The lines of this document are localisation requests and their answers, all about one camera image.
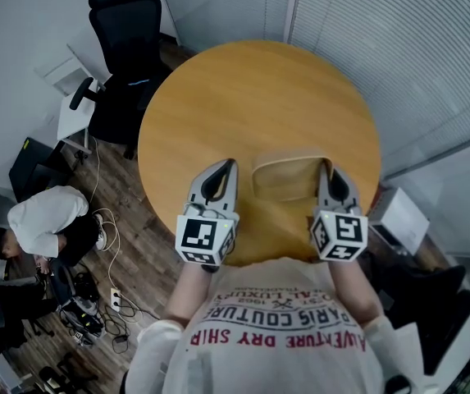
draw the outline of round wooden table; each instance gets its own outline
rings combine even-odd
[[[381,157],[375,124],[358,91],[308,51],[242,41],[190,58],[163,82],[139,134],[139,172],[155,212],[175,233],[191,181],[215,162],[236,159],[240,226],[226,263],[309,260],[317,255],[308,234],[316,198],[274,203],[256,199],[251,189],[257,155],[299,148],[320,148],[342,167],[368,211]]]

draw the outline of white cable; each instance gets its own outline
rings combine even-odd
[[[98,188],[98,183],[100,181],[100,153],[98,151],[98,141],[94,138],[94,136],[93,136],[93,139],[94,139],[94,143],[96,144],[96,156],[98,158],[98,169],[96,171],[96,185],[94,186],[93,193],[90,196],[90,200],[89,200],[90,203],[93,201],[94,194],[96,193],[96,189]],[[118,248],[116,250],[116,253],[114,254],[114,257],[112,257],[111,263],[109,264],[109,268],[107,269],[107,277],[109,278],[109,282],[111,283],[112,287],[114,287],[115,289],[118,289],[118,286],[116,286],[114,284],[114,281],[111,278],[111,267],[114,264],[114,261],[116,260],[116,257],[120,253],[120,248],[121,248],[120,231],[118,231],[118,226],[116,225],[116,219],[114,218],[114,214],[112,213],[111,209],[109,209],[109,208],[98,208],[98,209],[93,211],[93,214],[95,214],[96,212],[101,212],[103,210],[108,211],[111,214],[111,221],[104,221],[104,222],[102,222],[102,225],[104,223],[109,223],[109,224],[113,225],[114,230],[115,230],[115,235],[114,235],[114,239],[112,240],[112,242],[107,247],[102,249],[102,251],[108,251],[109,249],[111,249],[111,247],[116,242],[116,239],[118,239]],[[136,314],[138,312],[140,312],[141,315],[142,315],[142,319],[144,319],[144,312],[139,308],[139,306],[135,302],[133,302],[132,300],[130,300],[128,297],[126,297],[124,295],[121,295],[121,297],[123,299],[129,301],[130,304],[135,306],[136,309],[137,309],[137,310],[135,310],[135,314],[130,318],[134,318],[136,316]],[[139,321],[139,320],[129,321],[129,320],[125,319],[125,317],[123,315],[121,315],[120,313],[118,313],[118,315],[120,315],[120,318],[123,319],[126,323],[137,323]]]
[[[100,182],[100,153],[98,152],[98,141],[96,140],[94,136],[93,136],[93,139],[94,139],[94,143],[96,144],[96,156],[98,157],[98,170],[96,171],[96,185],[94,186],[93,193],[90,196],[89,203],[93,201],[94,193],[96,192],[96,189],[98,188],[98,183]]]

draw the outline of black and white cube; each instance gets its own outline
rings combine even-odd
[[[178,216],[176,251],[187,263],[219,266],[234,241],[234,220]]]
[[[353,261],[367,247],[367,218],[319,210],[310,234],[320,259]]]

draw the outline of hand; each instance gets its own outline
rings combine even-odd
[[[57,236],[57,252],[61,253],[62,250],[67,245],[67,237],[65,235],[58,235]]]
[[[49,274],[51,271],[48,268],[48,261],[44,257],[39,257],[36,259],[36,267],[43,274]]]

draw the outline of man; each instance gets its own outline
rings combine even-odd
[[[138,339],[125,394],[380,394],[398,375],[415,387],[422,362],[356,261],[282,258],[213,275],[186,263],[162,319]]]
[[[107,243],[102,216],[92,216],[87,199],[70,186],[33,195],[11,208],[7,219],[10,229],[0,227],[0,259],[33,254],[45,274],[48,259],[72,267],[94,246],[102,250]]]

